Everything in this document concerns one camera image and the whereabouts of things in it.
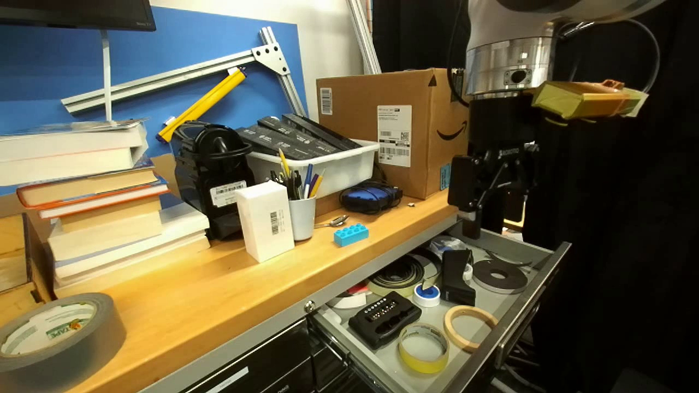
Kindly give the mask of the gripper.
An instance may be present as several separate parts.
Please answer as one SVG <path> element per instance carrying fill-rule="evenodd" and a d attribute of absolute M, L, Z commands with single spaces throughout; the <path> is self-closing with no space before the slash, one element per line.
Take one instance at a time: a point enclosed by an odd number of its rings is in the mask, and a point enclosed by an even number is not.
<path fill-rule="evenodd" d="M 524 221 L 526 201 L 537 186 L 540 153 L 534 141 L 542 118 L 531 95 L 470 102 L 469 156 L 452 159 L 448 204 L 457 207 L 462 234 L 479 239 L 482 229 L 501 233 L 504 219 Z M 515 185 L 502 191 L 506 163 L 519 160 Z"/>

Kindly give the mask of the clear plastic bag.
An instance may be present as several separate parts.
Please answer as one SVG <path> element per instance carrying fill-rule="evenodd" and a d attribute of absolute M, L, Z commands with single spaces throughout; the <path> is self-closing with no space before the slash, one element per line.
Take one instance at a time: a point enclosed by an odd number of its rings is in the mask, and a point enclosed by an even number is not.
<path fill-rule="evenodd" d="M 464 241 L 450 235 L 437 235 L 430 239 L 426 247 L 432 254 L 434 254 L 434 256 L 437 257 L 441 264 L 443 264 L 443 254 L 445 251 L 452 251 L 453 249 L 456 249 L 457 251 L 462 251 L 463 249 L 470 251 L 469 247 Z"/>

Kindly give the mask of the black small box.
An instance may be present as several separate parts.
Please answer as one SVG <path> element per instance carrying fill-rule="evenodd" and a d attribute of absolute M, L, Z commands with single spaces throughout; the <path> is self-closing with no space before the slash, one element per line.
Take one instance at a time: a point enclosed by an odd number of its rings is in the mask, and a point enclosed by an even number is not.
<path fill-rule="evenodd" d="M 448 249 L 442 254 L 441 299 L 457 305 L 475 306 L 476 293 L 464 278 L 465 269 L 472 267 L 470 249 Z"/>

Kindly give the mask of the blue and black headset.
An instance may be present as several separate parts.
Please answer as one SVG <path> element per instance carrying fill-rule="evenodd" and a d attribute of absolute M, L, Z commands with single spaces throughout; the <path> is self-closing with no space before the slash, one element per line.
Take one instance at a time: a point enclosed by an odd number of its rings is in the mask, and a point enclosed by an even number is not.
<path fill-rule="evenodd" d="M 367 180 L 342 190 L 339 203 L 347 211 L 376 215 L 397 207 L 403 196 L 399 187 L 384 181 Z"/>

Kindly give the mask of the cardboard box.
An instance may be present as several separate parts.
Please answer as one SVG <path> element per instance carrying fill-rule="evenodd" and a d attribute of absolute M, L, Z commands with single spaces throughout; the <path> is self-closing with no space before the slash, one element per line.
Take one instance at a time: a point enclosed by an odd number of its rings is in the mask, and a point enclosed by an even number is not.
<path fill-rule="evenodd" d="M 451 161 L 469 142 L 469 110 L 452 99 L 445 69 L 320 78 L 319 122 L 379 145 L 377 161 L 392 186 L 426 199 L 449 186 Z"/>

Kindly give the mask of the blue toy brick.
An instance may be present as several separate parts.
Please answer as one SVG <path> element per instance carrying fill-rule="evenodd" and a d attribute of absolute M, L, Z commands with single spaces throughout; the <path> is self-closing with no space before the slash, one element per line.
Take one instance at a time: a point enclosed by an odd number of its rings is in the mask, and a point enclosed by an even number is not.
<path fill-rule="evenodd" d="M 352 226 L 339 229 L 334 233 L 334 243 L 340 248 L 349 246 L 358 241 L 369 237 L 369 229 L 363 224 L 354 224 Z"/>

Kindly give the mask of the white plastic bin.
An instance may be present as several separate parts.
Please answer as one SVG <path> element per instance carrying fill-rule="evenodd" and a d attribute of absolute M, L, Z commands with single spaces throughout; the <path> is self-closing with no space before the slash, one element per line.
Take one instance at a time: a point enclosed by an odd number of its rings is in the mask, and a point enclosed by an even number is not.
<path fill-rule="evenodd" d="M 287 159 L 287 164 L 291 171 L 300 172 L 302 179 L 305 179 L 308 166 L 311 165 L 313 175 L 323 176 L 316 197 L 326 197 L 366 181 L 372 176 L 374 158 L 380 145 L 373 141 L 354 141 L 360 148 L 307 160 Z M 265 181 L 271 171 L 281 171 L 281 160 L 277 155 L 250 152 L 246 159 L 257 182 Z"/>

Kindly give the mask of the black bit case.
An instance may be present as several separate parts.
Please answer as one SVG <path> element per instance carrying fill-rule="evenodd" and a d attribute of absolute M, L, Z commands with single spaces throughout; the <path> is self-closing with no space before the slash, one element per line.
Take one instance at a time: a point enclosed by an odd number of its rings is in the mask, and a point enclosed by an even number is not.
<path fill-rule="evenodd" d="M 396 339 L 403 328 L 416 323 L 422 309 L 412 301 L 390 291 L 349 318 L 348 326 L 367 346 L 377 350 Z"/>

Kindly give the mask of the white and red tape roll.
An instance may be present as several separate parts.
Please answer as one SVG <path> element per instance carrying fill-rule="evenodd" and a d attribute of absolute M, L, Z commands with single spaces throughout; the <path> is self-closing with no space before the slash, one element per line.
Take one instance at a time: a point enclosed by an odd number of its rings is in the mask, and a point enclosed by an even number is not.
<path fill-rule="evenodd" d="M 364 280 L 330 299 L 327 306 L 340 310 L 362 308 L 367 304 L 370 294 L 372 291 L 369 289 L 368 282 Z"/>

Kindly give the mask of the bunch of pens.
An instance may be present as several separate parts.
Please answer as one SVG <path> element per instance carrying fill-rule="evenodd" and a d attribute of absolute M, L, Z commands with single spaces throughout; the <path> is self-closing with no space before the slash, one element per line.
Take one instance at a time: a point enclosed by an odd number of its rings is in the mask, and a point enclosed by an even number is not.
<path fill-rule="evenodd" d="M 284 152 L 278 148 L 280 171 L 270 171 L 267 181 L 277 182 L 286 188 L 289 200 L 305 200 L 315 198 L 324 179 L 324 171 L 314 172 L 312 164 L 307 165 L 305 177 L 300 172 L 292 171 Z"/>

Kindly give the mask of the yellow tape roll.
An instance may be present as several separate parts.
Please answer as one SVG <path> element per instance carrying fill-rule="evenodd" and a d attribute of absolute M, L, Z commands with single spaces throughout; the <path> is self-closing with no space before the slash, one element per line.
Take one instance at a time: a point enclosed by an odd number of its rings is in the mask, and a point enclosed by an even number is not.
<path fill-rule="evenodd" d="M 439 349 L 434 356 L 424 351 L 410 350 L 405 343 L 413 338 L 430 341 Z M 449 360 L 449 342 L 439 328 L 426 323 L 412 323 L 399 333 L 398 349 L 400 360 L 413 371 L 424 374 L 440 373 Z"/>

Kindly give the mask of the yellow tube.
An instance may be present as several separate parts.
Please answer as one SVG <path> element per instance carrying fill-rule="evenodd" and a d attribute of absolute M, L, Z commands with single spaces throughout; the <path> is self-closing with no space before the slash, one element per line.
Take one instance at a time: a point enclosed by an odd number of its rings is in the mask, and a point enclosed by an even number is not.
<path fill-rule="evenodd" d="M 227 75 L 224 80 L 219 82 L 210 91 L 200 97 L 197 102 L 190 105 L 190 107 L 182 114 L 178 115 L 178 117 L 175 117 L 167 122 L 164 129 L 162 129 L 156 135 L 157 141 L 161 142 L 162 144 L 169 144 L 177 127 L 187 121 L 197 121 L 200 119 L 205 112 L 212 109 L 214 105 L 216 105 L 247 78 L 244 69 L 239 67 L 229 69 L 228 72 L 229 75 Z"/>

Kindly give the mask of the monitor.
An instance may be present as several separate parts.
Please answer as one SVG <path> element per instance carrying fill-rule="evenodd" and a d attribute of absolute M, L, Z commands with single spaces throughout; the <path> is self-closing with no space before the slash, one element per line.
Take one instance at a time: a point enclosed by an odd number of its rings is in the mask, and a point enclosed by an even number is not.
<path fill-rule="evenodd" d="M 0 0 L 0 24 L 65 29 L 156 30 L 149 0 Z"/>

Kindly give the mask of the wooden crate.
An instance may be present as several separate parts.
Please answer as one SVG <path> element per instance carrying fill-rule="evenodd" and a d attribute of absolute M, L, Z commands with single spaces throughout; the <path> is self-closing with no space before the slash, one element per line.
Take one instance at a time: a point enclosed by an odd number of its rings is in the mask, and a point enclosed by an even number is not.
<path fill-rule="evenodd" d="M 14 194 L 0 196 L 0 326 L 55 300 L 50 229 Z"/>

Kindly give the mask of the grey duct tape roll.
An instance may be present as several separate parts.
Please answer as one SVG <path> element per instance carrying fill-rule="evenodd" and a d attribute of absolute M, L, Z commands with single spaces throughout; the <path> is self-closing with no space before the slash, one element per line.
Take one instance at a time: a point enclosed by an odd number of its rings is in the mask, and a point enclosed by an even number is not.
<path fill-rule="evenodd" d="M 125 339 L 107 294 L 46 303 L 0 326 L 0 393 L 66 393 L 109 363 Z"/>

